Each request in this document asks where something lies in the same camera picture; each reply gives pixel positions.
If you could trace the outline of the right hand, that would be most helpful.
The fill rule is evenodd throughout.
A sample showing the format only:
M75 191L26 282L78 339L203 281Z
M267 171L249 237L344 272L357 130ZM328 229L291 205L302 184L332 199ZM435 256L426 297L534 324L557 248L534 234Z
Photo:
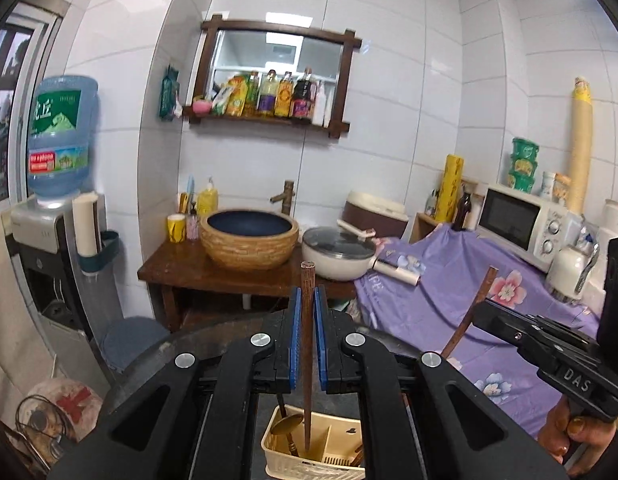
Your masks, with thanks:
M614 422L602 422L596 418L573 415L569 400L562 396L546 415L537 441L556 462L564 463L571 445L584 444L586 450L579 460L567 468L570 478L587 474L603 456L618 431L618 418Z

